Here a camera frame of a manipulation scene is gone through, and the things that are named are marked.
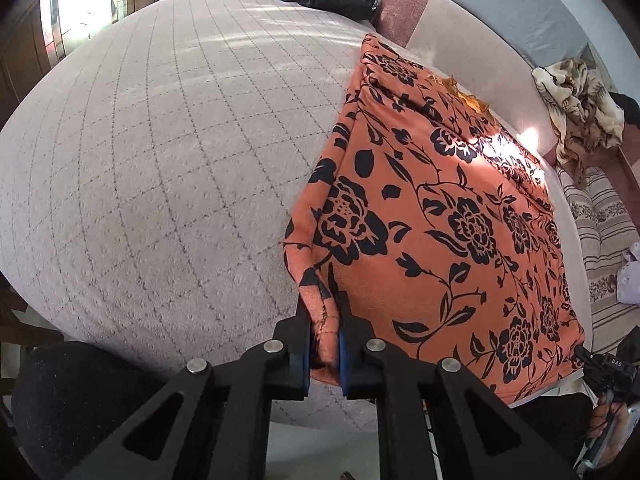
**silver screw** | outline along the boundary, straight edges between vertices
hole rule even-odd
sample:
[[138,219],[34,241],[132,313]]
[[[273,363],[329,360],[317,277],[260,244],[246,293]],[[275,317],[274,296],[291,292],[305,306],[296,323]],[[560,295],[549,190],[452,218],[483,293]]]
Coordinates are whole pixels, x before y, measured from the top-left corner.
[[454,359],[453,357],[447,357],[442,360],[442,369],[446,372],[457,372],[460,370],[460,361]]
[[385,349],[385,346],[386,343],[377,337],[367,341],[367,348],[372,352],[382,352]]
[[263,346],[265,352],[277,354],[284,348],[284,343],[278,339],[269,339]]
[[207,368],[207,362],[202,357],[196,357],[187,363],[187,370],[192,374],[200,374]]

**white wall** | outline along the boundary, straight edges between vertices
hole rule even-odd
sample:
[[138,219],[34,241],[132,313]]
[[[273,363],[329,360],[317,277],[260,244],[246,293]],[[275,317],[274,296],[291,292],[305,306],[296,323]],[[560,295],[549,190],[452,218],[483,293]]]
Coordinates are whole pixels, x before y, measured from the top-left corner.
[[620,93],[640,102],[640,59],[601,0],[561,0],[596,48]]

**crumpled blanket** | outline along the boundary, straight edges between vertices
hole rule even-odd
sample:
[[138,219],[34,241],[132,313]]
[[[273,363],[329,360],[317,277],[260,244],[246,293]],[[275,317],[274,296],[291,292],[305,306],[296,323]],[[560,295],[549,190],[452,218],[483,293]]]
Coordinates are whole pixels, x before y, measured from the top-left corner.
[[469,101],[366,35],[284,238],[316,379],[337,377],[343,295],[377,337],[455,357],[505,402],[578,367],[584,335],[540,165]]
[[597,166],[622,143],[625,115],[604,87],[598,71],[581,59],[565,59],[531,72],[558,136],[558,164],[585,186],[585,170]]

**orange cloth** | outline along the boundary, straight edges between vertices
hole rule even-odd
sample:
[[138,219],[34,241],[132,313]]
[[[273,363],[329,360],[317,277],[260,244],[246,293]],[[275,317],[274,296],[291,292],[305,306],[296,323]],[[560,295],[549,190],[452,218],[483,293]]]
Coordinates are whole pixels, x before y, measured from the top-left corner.
[[568,375],[583,330],[537,161],[375,36],[292,213],[285,264],[335,381],[339,314],[410,356],[454,356],[505,402]]

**human hand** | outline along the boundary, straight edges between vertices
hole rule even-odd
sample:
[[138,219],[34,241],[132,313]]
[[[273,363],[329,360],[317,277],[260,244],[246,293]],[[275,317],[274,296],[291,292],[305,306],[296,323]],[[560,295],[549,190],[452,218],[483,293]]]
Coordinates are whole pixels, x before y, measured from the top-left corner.
[[598,438],[606,428],[606,416],[607,413],[615,414],[616,427],[613,429],[613,434],[607,443],[607,447],[604,449],[598,466],[607,465],[613,462],[613,459],[618,455],[622,446],[624,446],[626,424],[629,421],[629,412],[625,403],[612,402],[610,406],[606,405],[605,397],[601,398],[598,405],[591,413],[591,420],[589,421],[589,433],[587,437]]

